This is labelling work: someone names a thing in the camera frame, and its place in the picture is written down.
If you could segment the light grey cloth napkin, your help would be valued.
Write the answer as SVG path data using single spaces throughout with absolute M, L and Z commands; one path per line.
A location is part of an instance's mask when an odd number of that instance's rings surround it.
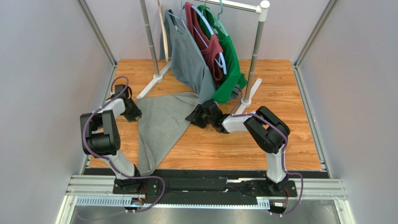
M 197 104 L 198 96 L 193 92 L 138 100 L 142 111 L 142 117 L 138 120 L 138 170 L 141 176 L 153 174 L 165 159 L 189 127 L 190 122 L 185 118 Z

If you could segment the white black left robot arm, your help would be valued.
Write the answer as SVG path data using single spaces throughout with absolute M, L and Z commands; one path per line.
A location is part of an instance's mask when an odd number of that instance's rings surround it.
M 115 93 L 106 103 L 92 113 L 80 115 L 82 149 L 104 161 L 115 173 L 116 179 L 139 177 L 136 165 L 121 151 L 121 137 L 116 124 L 119 116 L 135 122 L 142 116 L 141 110 L 131 98 L 132 90 L 125 84 L 115 87 Z

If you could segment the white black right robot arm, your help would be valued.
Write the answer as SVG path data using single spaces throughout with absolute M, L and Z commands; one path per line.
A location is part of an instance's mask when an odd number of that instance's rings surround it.
M 199 104 L 185 118 L 191 124 L 205 128 L 211 125 L 219 133 L 248 132 L 266 153 L 267 178 L 274 183 L 287 180 L 282 152 L 287 146 L 289 127 L 268 107 L 243 114 L 223 113 L 213 100 Z

